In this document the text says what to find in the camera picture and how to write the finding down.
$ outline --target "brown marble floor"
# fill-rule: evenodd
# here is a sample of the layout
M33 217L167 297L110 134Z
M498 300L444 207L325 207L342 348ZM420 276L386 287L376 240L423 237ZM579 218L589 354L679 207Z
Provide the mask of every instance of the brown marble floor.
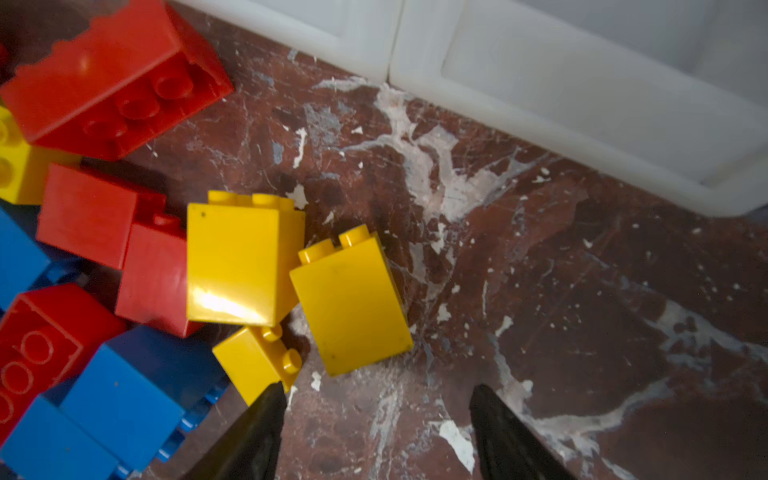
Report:
M9 68L121 3L5 0ZM331 379L294 310L286 342L305 365L279 478L480 478L468 410L480 382L581 478L768 477L766 230L698 217L178 11L216 48L236 93L125 161L88 163L167 193L181 216L223 189L291 196L308 243L367 223L412 326L410 353ZM118 282L95 270L89 287L109 305ZM177 478L243 409L231 389L141 478Z

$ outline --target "white plastic bin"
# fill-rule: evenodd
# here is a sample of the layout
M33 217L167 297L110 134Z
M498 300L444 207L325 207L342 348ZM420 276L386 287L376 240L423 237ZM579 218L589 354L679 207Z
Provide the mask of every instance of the white plastic bin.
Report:
M390 81L701 214L768 203L765 0L406 0Z
M402 9L402 0L179 1L378 82Z

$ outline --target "marble surface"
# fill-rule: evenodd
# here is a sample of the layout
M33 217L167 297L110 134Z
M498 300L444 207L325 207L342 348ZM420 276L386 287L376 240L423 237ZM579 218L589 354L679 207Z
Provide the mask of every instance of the marble surface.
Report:
M19 63L113 12L6 0ZM468 402L487 383L579 478L768 476L768 234L711 220L177 5L237 91L125 161L168 195L288 195L307 243L365 222L408 311L410 353L329 378L300 308L278 478L481 478ZM114 303L119 274L91 272ZM216 326L211 337L227 334ZM245 408L233 389L167 464L178 478Z

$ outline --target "toy building block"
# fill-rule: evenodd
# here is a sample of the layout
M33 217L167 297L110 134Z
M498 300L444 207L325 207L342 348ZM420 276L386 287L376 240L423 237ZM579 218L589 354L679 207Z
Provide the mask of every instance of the toy building block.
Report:
M38 395L0 450L26 480L118 480L130 469L61 413L68 380Z
M379 237L361 225L302 250L290 277L331 376L413 347Z
M11 112L0 107L0 198L16 205L43 203L49 164L77 165L80 155L33 147L22 137Z
M21 292L68 283L80 274L80 258L35 241L38 212L0 200L0 310Z
M22 293L0 322L0 443L33 398L80 373L125 324L74 283Z
M288 393L299 375L301 357L296 350L286 349L281 336L279 323L244 326L214 347L214 355L248 405L275 382L282 382Z
M288 272L299 266L304 212L275 195L208 192L187 214L187 317L275 326L298 299Z
M187 320L187 235L177 217L134 223L114 312L180 338L203 325Z
M227 377L199 340L139 325L99 348L62 412L128 468L168 460L223 394Z
M91 168L52 164L37 239L121 270L134 222L152 223L165 195Z
M114 161L233 91L213 48L162 0L131 0L0 88L31 144Z

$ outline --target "yellow lego brick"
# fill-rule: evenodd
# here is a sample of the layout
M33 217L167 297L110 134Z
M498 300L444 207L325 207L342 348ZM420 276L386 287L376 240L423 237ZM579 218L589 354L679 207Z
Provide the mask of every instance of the yellow lego brick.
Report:
M286 349L281 336L279 323L245 326L214 347L221 367L248 405L275 382L282 382L288 393L299 375L301 357L296 350Z
M406 352L408 323L379 237L361 225L299 252L302 266L290 277L328 374Z
M299 302L304 212L275 195L212 190L187 212L187 316L198 322L275 326Z
M11 112L0 107L0 198L16 205L43 203L49 164L76 165L81 156L28 144Z

